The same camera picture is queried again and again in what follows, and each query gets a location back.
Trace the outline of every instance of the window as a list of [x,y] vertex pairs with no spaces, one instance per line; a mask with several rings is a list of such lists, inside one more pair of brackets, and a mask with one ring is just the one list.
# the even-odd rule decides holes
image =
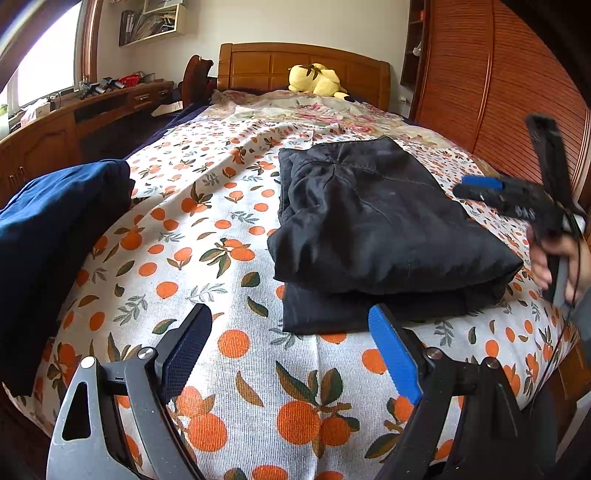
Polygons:
[[75,83],[76,34],[82,2],[57,20],[23,58],[0,103],[16,113],[35,100],[66,90]]

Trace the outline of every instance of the screw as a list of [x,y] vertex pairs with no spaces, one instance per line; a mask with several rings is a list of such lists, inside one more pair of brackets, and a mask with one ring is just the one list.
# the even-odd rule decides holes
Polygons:
[[499,363],[499,361],[496,358],[493,358],[491,356],[487,356],[484,359],[484,364],[488,367],[488,368],[499,368],[501,366],[501,364]]
[[152,355],[154,355],[155,351],[156,350],[154,350],[152,347],[146,346],[138,352],[138,358],[140,360],[148,360],[152,358]]
[[439,348],[430,346],[427,348],[426,352],[427,357],[429,357],[431,360],[441,360],[443,358],[443,352]]
[[90,368],[95,364],[95,357],[93,356],[86,356],[82,359],[82,362],[80,362],[80,366],[82,368]]

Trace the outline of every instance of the blue gripper pad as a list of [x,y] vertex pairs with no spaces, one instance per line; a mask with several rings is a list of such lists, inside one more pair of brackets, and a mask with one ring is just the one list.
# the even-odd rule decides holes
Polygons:
[[377,305],[369,310],[368,323],[369,333],[384,359],[396,390],[407,397],[410,403],[417,405],[423,394],[418,384],[417,365]]
[[505,187],[499,179],[482,177],[480,175],[464,175],[462,177],[462,183],[464,185],[474,185],[494,190],[502,190]]

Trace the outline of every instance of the red object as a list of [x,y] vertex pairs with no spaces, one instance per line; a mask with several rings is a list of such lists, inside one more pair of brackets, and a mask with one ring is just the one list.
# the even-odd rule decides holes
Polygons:
[[133,73],[131,75],[127,75],[127,77],[119,79],[119,81],[126,87],[135,87],[139,83],[139,79],[139,73]]

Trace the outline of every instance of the orange print bedspread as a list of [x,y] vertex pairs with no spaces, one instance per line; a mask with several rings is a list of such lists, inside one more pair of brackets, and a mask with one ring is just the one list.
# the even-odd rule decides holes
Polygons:
[[[33,398],[15,404],[50,434],[82,357],[117,361],[154,346],[194,304],[205,303],[214,314],[211,337],[168,406],[205,477],[373,478],[412,407],[368,333],[281,330],[283,285],[273,279],[267,238],[279,227],[280,148],[380,135],[421,161],[449,196],[462,175],[479,174],[463,150],[369,105],[291,92],[216,93],[203,114],[129,159],[137,205],[89,254],[43,355]],[[523,407],[552,351],[564,358],[577,332],[556,344],[563,318],[531,280],[524,225],[460,202],[526,266],[497,306],[410,326],[452,358],[497,357]],[[153,476],[129,402],[119,404],[132,455]],[[436,459],[449,453],[459,413],[454,399]]]

